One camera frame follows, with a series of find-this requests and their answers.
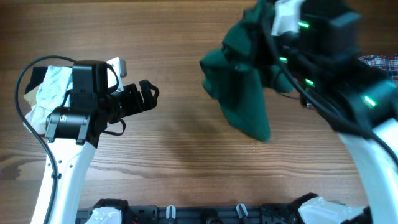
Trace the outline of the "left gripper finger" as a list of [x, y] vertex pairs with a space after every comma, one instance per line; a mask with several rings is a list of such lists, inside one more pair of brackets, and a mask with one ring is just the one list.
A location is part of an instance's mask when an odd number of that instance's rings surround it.
[[159, 89], [149, 80], [141, 80], [139, 85], [143, 96], [159, 96]]
[[157, 106], [158, 94], [153, 95], [152, 93], [142, 93], [142, 110], [147, 111]]

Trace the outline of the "green shirt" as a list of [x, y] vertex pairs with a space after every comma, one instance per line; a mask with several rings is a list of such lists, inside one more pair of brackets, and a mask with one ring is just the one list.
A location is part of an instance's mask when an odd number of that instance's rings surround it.
[[275, 64], [262, 30], [272, 19], [272, 1], [258, 1], [226, 33], [221, 47], [200, 60], [205, 91], [220, 104], [228, 123], [260, 142], [271, 137], [264, 90], [290, 93], [294, 88]]

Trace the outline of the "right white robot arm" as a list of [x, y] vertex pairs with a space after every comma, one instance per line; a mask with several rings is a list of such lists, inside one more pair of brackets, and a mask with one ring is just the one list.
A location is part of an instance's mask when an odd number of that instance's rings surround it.
[[286, 32], [267, 41], [287, 79], [347, 147], [368, 206], [313, 196], [295, 205], [297, 216], [302, 223], [396, 223], [397, 87], [351, 52], [335, 60], [319, 50], [301, 50], [300, 39], [300, 34]]

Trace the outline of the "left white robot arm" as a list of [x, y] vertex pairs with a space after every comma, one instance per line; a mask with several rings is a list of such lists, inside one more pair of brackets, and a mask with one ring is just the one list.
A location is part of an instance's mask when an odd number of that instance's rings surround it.
[[74, 85], [70, 106], [47, 117], [45, 137], [50, 154], [32, 223], [74, 223], [83, 182], [107, 125], [156, 107], [159, 89], [148, 80], [115, 92]]

